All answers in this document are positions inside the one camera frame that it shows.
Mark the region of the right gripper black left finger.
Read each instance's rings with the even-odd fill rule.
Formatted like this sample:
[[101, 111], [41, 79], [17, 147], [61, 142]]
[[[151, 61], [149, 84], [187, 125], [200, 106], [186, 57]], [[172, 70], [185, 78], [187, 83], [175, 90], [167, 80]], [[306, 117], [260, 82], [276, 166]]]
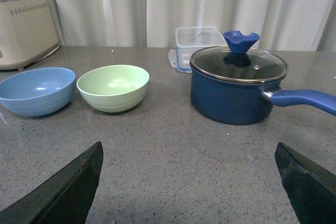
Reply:
[[32, 192], [1, 211], [1, 223], [85, 223], [103, 163], [96, 142]]

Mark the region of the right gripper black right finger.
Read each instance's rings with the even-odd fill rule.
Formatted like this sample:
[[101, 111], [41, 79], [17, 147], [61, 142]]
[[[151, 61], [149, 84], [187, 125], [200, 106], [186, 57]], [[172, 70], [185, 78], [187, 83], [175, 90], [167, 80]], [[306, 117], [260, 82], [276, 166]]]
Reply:
[[335, 223], [335, 175], [282, 142], [275, 161], [298, 221]]

